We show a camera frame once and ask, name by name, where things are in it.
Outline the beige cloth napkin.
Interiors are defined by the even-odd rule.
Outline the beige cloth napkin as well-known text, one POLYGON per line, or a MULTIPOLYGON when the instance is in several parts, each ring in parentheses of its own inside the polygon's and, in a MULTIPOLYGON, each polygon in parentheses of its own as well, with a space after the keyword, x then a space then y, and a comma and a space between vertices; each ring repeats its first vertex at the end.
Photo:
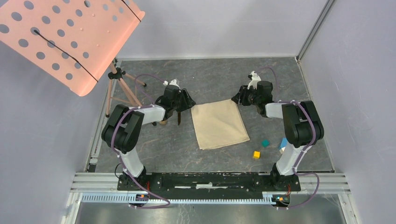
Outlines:
POLYGON ((195 105, 191 115, 199 149, 227 147, 250 140, 238 106, 232 100, 195 105))

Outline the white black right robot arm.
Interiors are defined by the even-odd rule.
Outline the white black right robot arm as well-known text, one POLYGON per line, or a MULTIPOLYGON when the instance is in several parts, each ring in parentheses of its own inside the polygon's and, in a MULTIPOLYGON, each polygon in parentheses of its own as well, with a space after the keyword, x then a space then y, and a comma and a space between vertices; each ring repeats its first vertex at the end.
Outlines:
POLYGON ((287 143, 269 181, 273 189, 282 190, 297 176, 298 165, 306 152, 324 137, 324 127, 313 101, 275 102, 272 91, 271 82, 258 81, 254 86, 242 85, 231 100, 242 106, 254 105, 264 118, 283 120, 287 143))

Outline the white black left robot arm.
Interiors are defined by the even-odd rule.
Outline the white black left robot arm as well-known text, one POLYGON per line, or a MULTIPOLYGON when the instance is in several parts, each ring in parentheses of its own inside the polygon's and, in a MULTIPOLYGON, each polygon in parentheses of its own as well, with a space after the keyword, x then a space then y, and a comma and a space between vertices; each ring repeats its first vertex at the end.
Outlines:
POLYGON ((169 84, 163 95, 146 106, 116 105, 102 130, 102 140, 116 153, 123 172, 130 176, 129 184, 135 190, 147 184, 146 171, 136 151, 141 129, 146 124, 167 121, 174 112, 181 114, 196 105, 186 89, 169 84))

